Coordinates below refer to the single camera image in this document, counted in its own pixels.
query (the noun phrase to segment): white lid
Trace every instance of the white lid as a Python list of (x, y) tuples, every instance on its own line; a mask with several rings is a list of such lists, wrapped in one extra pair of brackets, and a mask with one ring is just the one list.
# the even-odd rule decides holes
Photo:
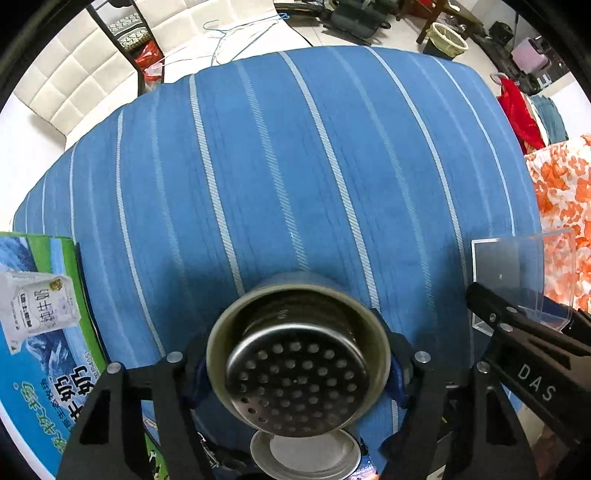
[(361, 461), (359, 445), (344, 430), (305, 438), (258, 431), (251, 440), (251, 455), (277, 480), (343, 480)]

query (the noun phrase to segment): red cloth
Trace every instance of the red cloth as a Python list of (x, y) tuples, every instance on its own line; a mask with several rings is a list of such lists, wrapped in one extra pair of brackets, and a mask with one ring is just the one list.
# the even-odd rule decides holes
[(146, 73), (146, 69), (163, 58), (164, 55), (162, 55), (162, 52), (156, 46), (156, 42), (154, 40), (150, 40), (144, 47), (142, 53), (140, 53), (135, 59), (136, 64), (144, 74), (144, 79), (146, 82), (155, 82), (156, 80), (160, 80), (160, 75), (152, 77)]
[(519, 140), (523, 153), (529, 153), (524, 142), (527, 142), (536, 150), (544, 148), (546, 145), (542, 140), (542, 135), (535, 120), (531, 117), (525, 100), (521, 96), (521, 91), (517, 85), (506, 78), (501, 78), (501, 96), (498, 97), (501, 108), (509, 119), (509, 123)]

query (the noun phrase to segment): white stripe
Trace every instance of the white stripe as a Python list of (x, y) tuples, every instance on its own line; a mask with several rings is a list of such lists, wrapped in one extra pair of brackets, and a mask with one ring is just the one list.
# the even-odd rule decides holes
[(25, 233), (29, 233), (29, 197), (31, 192), (27, 193), (27, 201), (25, 202)]
[(47, 180), (47, 172), (45, 172), (45, 175), (43, 175), (43, 190), (42, 190), (42, 195), (41, 195), (41, 226), (43, 227), (43, 235), (45, 235), (45, 182), (46, 182), (46, 180)]
[(367, 253), (367, 249), (365, 248), (365, 241), (363, 240), (361, 228), (359, 227), (359, 222), (357, 220), (355, 210), (353, 209), (353, 204), (351, 203), (349, 191), (347, 189), (347, 185), (345, 184), (343, 174), (340, 170), (339, 162), (336, 158), (335, 151), (333, 150), (332, 145), (330, 143), (328, 133), (326, 132), (326, 128), (324, 127), (324, 122), (320, 117), (320, 113), (318, 112), (316, 103), (312, 98), (310, 90), (308, 89), (308, 86), (304, 81), (304, 78), (302, 77), (300, 71), (296, 67), (296, 64), (294, 64), (293, 61), (291, 61), (289, 55), (287, 55), (287, 53), (285, 53), (284, 51), (279, 52), (279, 55), (283, 57), (288, 67), (290, 68), (293, 76), (295, 77), (301, 92), (304, 94), (304, 98), (306, 99), (306, 103), (308, 104), (308, 108), (310, 109), (310, 113), (312, 114), (312, 118), (314, 119), (314, 123), (316, 124), (316, 129), (318, 130), (318, 134), (320, 135), (320, 140), (322, 141), (322, 145), (324, 146), (326, 157), (328, 158), (328, 161), (330, 163), (330, 168), (332, 169), (333, 175), (335, 177), (337, 187), (339, 188), (340, 198), (343, 202), (343, 207), (345, 208), (347, 218), (349, 219), (349, 225), (351, 227), (351, 232), (353, 233), (353, 238), (355, 239), (355, 244), (357, 245), (359, 259), (361, 260), (361, 266), (363, 268), (363, 274), (365, 276), (365, 283), (367, 283), (368, 286), (371, 306), (372, 308), (379, 310), (378, 289), (375, 286), (374, 274), (372, 272), (371, 264), (369, 262), (369, 255)]
[[(472, 83), (476, 86), (478, 93), (480, 94), (481, 98), (485, 101), (486, 106), (488, 107), (491, 115), (494, 117), (496, 124), (499, 126), (499, 130), (502, 133), (502, 137), (507, 142), (507, 145), (509, 146), (509, 148), (511, 150), (514, 150), (515, 145), (518, 146), (518, 144), (515, 141), (513, 141), (513, 142), (511, 141), (511, 138), (514, 139), (515, 135), (505, 135), (503, 125), (501, 124), (501, 119), (504, 117), (498, 115), (497, 112), (495, 112), (492, 109), (492, 105), (491, 105), (489, 99), (485, 98), (483, 93), (480, 91), (480, 88), (478, 88), (478, 86), (476, 85), (476, 82), (474, 79), (472, 79)], [(497, 108), (500, 108), (498, 102), (495, 101), (495, 104), (496, 104), (495, 106)], [(515, 155), (515, 159), (516, 159), (516, 161), (522, 162), (522, 160), (521, 160), (522, 158), (523, 158), (523, 153), (521, 152), (521, 150), (519, 150), (519, 154)], [(523, 187), (524, 191), (532, 192), (533, 189), (531, 186), (531, 178), (530, 178), (529, 174), (527, 173), (527, 169), (523, 168), (523, 165), (517, 165), (517, 171), (519, 172), (519, 179), (521, 180), (521, 186)], [(530, 202), (530, 215), (531, 215), (532, 227), (534, 228), (534, 230), (536, 230), (540, 227), (540, 211), (538, 210), (536, 202)]]
[(287, 196), (287, 191), (285, 189), (285, 184), (283, 183), (283, 177), (281, 175), (281, 170), (279, 169), (279, 164), (277, 163), (277, 157), (275, 156), (273, 145), (271, 144), (271, 139), (269, 138), (267, 125), (265, 123), (265, 119), (262, 116), (261, 107), (259, 105), (258, 99), (256, 98), (255, 91), (252, 88), (251, 80), (244, 69), (244, 66), (240, 62), (236, 63), (236, 66), (238, 68), (238, 73), (242, 78), (242, 83), (244, 84), (244, 88), (246, 90), (246, 96), (248, 97), (248, 102), (251, 105), (256, 127), (261, 137), (261, 143), (263, 149), (265, 150), (265, 156), (267, 158), (267, 163), (269, 164), (269, 169), (271, 170), (273, 183), (275, 184), (275, 192), (279, 198), (281, 210), (283, 211), (283, 216), (285, 217), (285, 223), (287, 224), (287, 229), (290, 233), (291, 244), (295, 250), (295, 257), (297, 258), (298, 266), (300, 270), (309, 271), (310, 267), (308, 266), (306, 250), (304, 249), (304, 245), (302, 244), (300, 238), (300, 233), (295, 223), (296, 219), (294, 218), (293, 212), (291, 211), (290, 200)]
[(131, 276), (134, 279), (135, 289), (138, 293), (139, 302), (141, 303), (142, 310), (144, 311), (144, 317), (146, 322), (148, 323), (148, 328), (154, 337), (154, 341), (156, 342), (156, 347), (158, 347), (158, 351), (160, 355), (164, 356), (166, 351), (162, 346), (162, 341), (160, 341), (160, 337), (158, 332), (156, 331), (156, 327), (154, 326), (154, 322), (152, 321), (152, 317), (150, 316), (150, 311), (148, 310), (148, 305), (146, 304), (146, 300), (144, 297), (144, 291), (142, 290), (142, 285), (139, 282), (138, 271), (135, 269), (135, 261), (134, 261), (134, 254), (131, 251), (131, 242), (129, 241), (129, 232), (127, 231), (127, 220), (125, 219), (125, 208), (123, 205), (123, 194), (121, 192), (121, 137), (123, 136), (123, 111), (117, 117), (117, 151), (116, 151), (116, 159), (115, 159), (115, 189), (117, 192), (117, 205), (119, 207), (119, 220), (121, 221), (121, 232), (123, 233), (123, 242), (125, 243), (125, 250), (127, 252), (127, 260), (129, 261), (129, 268), (131, 269)]
[(74, 154), (78, 142), (72, 148), (72, 156), (70, 157), (70, 232), (72, 234), (72, 241), (76, 244), (76, 232), (74, 231)]
[(216, 215), (217, 227), (220, 230), (222, 244), (226, 251), (228, 263), (230, 263), (236, 291), (238, 292), (238, 295), (243, 296), (245, 294), (244, 286), (242, 285), (238, 260), (236, 259), (236, 253), (234, 252), (234, 246), (232, 245), (232, 238), (230, 238), (228, 224), (226, 223), (226, 215), (223, 212), (222, 201), (220, 200), (219, 192), (217, 190), (216, 175), (213, 171), (212, 159), (209, 154), (205, 129), (203, 128), (203, 121), (201, 119), (201, 111), (199, 110), (199, 99), (197, 98), (197, 87), (195, 85), (194, 74), (189, 77), (189, 96), (191, 99), (191, 108), (193, 109), (193, 119), (195, 121), (195, 130), (197, 131), (199, 150), (201, 152), (203, 167), (205, 168), (207, 186), (209, 187), (209, 196), (212, 199), (213, 211)]
[[(478, 190), (480, 191), (482, 203), (484, 204), (484, 210), (486, 212), (486, 219), (488, 220), (488, 232), (487, 233), (488, 233), (488, 238), (490, 238), (490, 237), (492, 237), (491, 206), (488, 202), (488, 197), (485, 194), (485, 184), (484, 184), (484, 181), (482, 180), (482, 175), (480, 174), (480, 171), (478, 169), (478, 161), (476, 159), (474, 149), (472, 148), (472, 145), (471, 145), (470, 141), (468, 140), (466, 133), (464, 132), (464, 129), (460, 125), (460, 122), (458, 121), (456, 114), (453, 112), (453, 108), (449, 105), (448, 101), (446, 100), (445, 96), (442, 94), (442, 92), (439, 89), (439, 87), (437, 86), (437, 84), (431, 79), (431, 77), (425, 71), (425, 68), (421, 65), (421, 63), (417, 59), (414, 58), (414, 56), (411, 56), (410, 58), (414, 62), (414, 64), (417, 66), (417, 68), (419, 70), (421, 70), (422, 74), (425, 76), (426, 82), (431, 86), (431, 89), (437, 93), (437, 96), (439, 97), (440, 102), (445, 107), (447, 114), (451, 117), (451, 119), (454, 123), (454, 126), (456, 127), (456, 130), (458, 131), (458, 133), (462, 139), (462, 142), (464, 143), (464, 149), (467, 150), (468, 154), (470, 155), (470, 161), (472, 162), (472, 166), (474, 166), (474, 173), (476, 175), (476, 183), (478, 184)], [(468, 102), (468, 104), (472, 108), (472, 105), (470, 104), (470, 102), (468, 101), (468, 99), (466, 98), (465, 95), (464, 95), (464, 99)]]
[(193, 312), (194, 314), (198, 315), (199, 308), (197, 308), (197, 303), (195, 302), (193, 293), (191, 292), (191, 287), (189, 286), (189, 281), (187, 279), (187, 273), (185, 270), (183, 257), (181, 256), (181, 251), (178, 246), (177, 234), (174, 231), (173, 220), (170, 216), (170, 208), (168, 207), (168, 200), (166, 198), (164, 174), (162, 172), (162, 163), (160, 161), (160, 147), (158, 145), (158, 131), (156, 121), (156, 112), (158, 110), (159, 101), (160, 91), (157, 89), (156, 92), (154, 92), (154, 103), (152, 104), (150, 127), (152, 136), (152, 159), (154, 161), (154, 170), (156, 177), (156, 185), (158, 187), (158, 196), (160, 197), (162, 216), (164, 219), (164, 224), (166, 226), (166, 231), (168, 233), (168, 244), (170, 246), (174, 267), (177, 271), (177, 275), (181, 283), (183, 296), (185, 297), (185, 301), (187, 302), (187, 308), (190, 312)]
[(509, 190), (507, 189), (507, 183), (505, 181), (505, 175), (503, 174), (503, 169), (501, 168), (501, 162), (499, 161), (499, 157), (496, 154), (496, 148), (492, 144), (491, 138), (488, 136), (488, 132), (484, 128), (484, 125), (482, 125), (482, 121), (480, 120), (480, 117), (476, 113), (474, 106), (472, 105), (471, 101), (468, 99), (468, 97), (466, 96), (466, 94), (464, 93), (462, 88), (457, 84), (456, 79), (451, 76), (448, 69), (445, 67), (445, 65), (443, 63), (441, 63), (439, 61), (439, 59), (436, 59), (435, 57), (432, 57), (432, 58), (435, 59), (435, 61), (441, 66), (443, 71), (451, 79), (453, 84), (456, 86), (457, 90), (460, 92), (461, 96), (464, 98), (464, 100), (468, 104), (468, 107), (470, 107), (470, 110), (472, 110), (472, 114), (474, 115), (474, 118), (476, 119), (476, 123), (478, 123), (480, 130), (482, 131), (482, 133), (484, 134), (484, 137), (486, 138), (486, 142), (488, 143), (488, 146), (491, 148), (492, 156), (494, 157), (495, 163), (496, 163), (496, 169), (499, 171), (499, 175), (501, 177), (501, 182), (503, 183), (503, 190), (505, 191), (505, 198), (507, 200), (507, 206), (509, 207), (509, 217), (511, 218), (511, 235), (515, 236), (515, 220), (513, 218), (513, 207), (511, 206), (511, 199), (509, 198)]
[[(466, 289), (468, 287), (468, 273), (467, 273), (467, 267), (466, 267), (466, 253), (464, 252), (464, 241), (462, 239), (462, 232), (460, 231), (460, 222), (457, 219), (456, 208), (454, 207), (454, 204), (453, 204), (452, 194), (449, 190), (449, 185), (447, 184), (447, 177), (446, 177), (445, 172), (443, 170), (443, 166), (441, 164), (441, 159), (439, 158), (439, 153), (437, 152), (437, 149), (435, 148), (435, 144), (433, 143), (433, 140), (431, 139), (431, 135), (429, 134), (429, 131), (427, 130), (427, 126), (425, 125), (425, 122), (421, 118), (421, 115), (418, 113), (417, 107), (413, 103), (413, 100), (410, 98), (408, 92), (406, 91), (406, 88), (404, 88), (404, 85), (402, 84), (400, 79), (397, 77), (397, 75), (392, 71), (390, 66), (384, 61), (384, 59), (380, 55), (378, 55), (373, 49), (371, 49), (369, 47), (365, 47), (365, 48), (376, 59), (378, 59), (378, 61), (382, 64), (382, 66), (388, 72), (388, 74), (390, 75), (390, 77), (392, 78), (394, 83), (396, 83), (396, 86), (400, 90), (400, 93), (402, 93), (402, 96), (404, 97), (404, 100), (406, 101), (408, 107), (411, 109), (411, 112), (413, 113), (415, 120), (418, 123), (418, 126), (421, 128), (421, 131), (423, 132), (423, 136), (425, 137), (425, 140), (427, 141), (427, 145), (429, 146), (429, 150), (431, 150), (431, 155), (433, 156), (433, 160), (435, 161), (435, 165), (437, 166), (437, 172), (439, 173), (439, 179), (441, 181), (441, 185), (443, 186), (443, 191), (445, 192), (447, 209), (449, 210), (449, 214), (452, 218), (453, 230), (456, 234), (457, 248), (458, 248), (458, 251), (460, 254), (460, 262), (462, 264), (462, 276), (463, 276), (463, 280), (464, 280), (464, 288)], [(468, 325), (468, 336), (469, 336), (469, 341), (470, 341), (469, 361), (470, 361), (470, 365), (472, 365), (474, 363), (474, 331), (472, 330), (472, 316), (469, 315), (469, 317), (470, 317), (470, 322)]]
[(103, 257), (103, 246), (100, 243), (99, 225), (98, 225), (98, 221), (96, 220), (95, 192), (94, 192), (94, 184), (92, 181), (92, 165), (91, 164), (89, 164), (88, 170), (89, 170), (88, 171), (88, 207), (90, 209), (90, 221), (92, 222), (92, 235), (95, 240), (96, 253), (97, 253), (97, 256), (99, 257), (100, 272), (102, 273), (102, 276), (103, 276), (103, 285), (105, 288), (105, 295), (107, 297), (107, 302), (109, 303), (109, 306), (111, 307), (111, 310), (113, 312), (113, 320), (115, 322), (115, 326), (117, 327), (117, 330), (119, 333), (119, 338), (121, 338), (125, 342), (125, 346), (129, 350), (129, 354), (134, 361), (134, 365), (126, 365), (126, 366), (128, 368), (129, 367), (138, 367), (139, 366), (138, 359), (135, 356), (135, 352), (131, 346), (131, 343), (129, 342), (129, 337), (125, 334), (125, 331), (123, 329), (123, 323), (121, 322), (121, 317), (119, 315), (119, 310), (115, 306), (115, 301), (113, 299), (113, 292), (111, 291), (111, 284), (109, 282), (109, 277), (107, 275), (107, 270), (105, 267), (105, 257)]
[[(378, 113), (377, 113), (372, 101), (370, 100), (363, 84), (361, 83), (361, 81), (359, 80), (359, 78), (357, 77), (357, 75), (355, 74), (353, 69), (351, 68), (351, 65), (343, 58), (343, 56), (335, 48), (330, 48), (330, 51), (337, 57), (337, 59), (340, 61), (341, 65), (343, 66), (344, 70), (347, 72), (347, 74), (349, 75), (349, 77), (353, 81), (353, 84), (357, 87), (357, 90), (361, 94), (361, 98), (363, 99), (363, 102), (365, 104), (365, 108), (368, 110), (369, 116), (371, 117), (372, 121), (374, 122), (374, 125), (378, 131), (378, 134), (381, 137), (382, 142), (384, 143), (384, 147), (386, 148), (386, 151), (388, 152), (388, 157), (390, 158), (390, 163), (392, 164), (392, 166), (394, 168), (394, 173), (396, 175), (398, 188), (400, 189), (400, 192), (402, 193), (402, 199), (404, 201), (404, 205), (408, 211), (408, 216), (409, 216), (411, 224), (413, 226), (414, 237), (415, 237), (415, 241), (417, 243), (418, 255), (419, 255), (420, 262), (421, 262), (421, 269), (423, 271), (423, 281), (425, 284), (425, 294), (427, 297), (427, 305), (429, 308), (429, 312), (431, 313), (431, 315), (435, 321), (435, 324), (437, 325), (437, 327), (439, 327), (439, 320), (437, 318), (437, 310), (435, 308), (435, 299), (433, 297), (433, 287), (432, 287), (432, 283), (431, 283), (431, 271), (429, 269), (427, 249), (425, 248), (425, 241), (423, 238), (423, 232), (421, 230), (421, 224), (418, 220), (418, 215), (415, 210), (413, 200), (410, 196), (410, 188), (408, 187), (408, 183), (407, 183), (406, 178), (404, 176), (404, 172), (402, 170), (400, 162), (398, 161), (398, 157), (396, 156), (396, 153), (395, 153), (394, 148), (392, 146), (392, 142), (390, 141), (390, 138), (386, 132), (386, 129), (384, 128), (382, 121), (379, 119)], [(436, 336), (436, 344), (439, 345), (439, 335)], [(394, 400), (392, 400), (391, 410), (392, 410), (392, 432), (396, 433), (399, 429), (398, 404)]]

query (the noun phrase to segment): chair backrest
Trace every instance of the chair backrest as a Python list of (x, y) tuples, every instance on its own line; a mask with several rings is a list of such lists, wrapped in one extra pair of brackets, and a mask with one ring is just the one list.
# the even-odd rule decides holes
[(47, 44), (14, 93), (68, 135), (132, 75), (137, 71), (127, 57), (83, 10)]
[(205, 22), (219, 28), (277, 13), (273, 0), (136, 0), (135, 4), (165, 55), (207, 35)]

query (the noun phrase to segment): blue bed sheet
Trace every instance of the blue bed sheet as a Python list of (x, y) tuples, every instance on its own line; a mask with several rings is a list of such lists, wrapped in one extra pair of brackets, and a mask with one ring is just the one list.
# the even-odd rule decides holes
[[(473, 361), (470, 242), (540, 231), (521, 149), (469, 67), (319, 47), (206, 69), (122, 107), (52, 166), (16, 231), (80, 244), (108, 354), (183, 349), (260, 281), (310, 270), (381, 311), (418, 349)], [(252, 430), (211, 395), (214, 441)], [(398, 411), (360, 422), (379, 468)]]

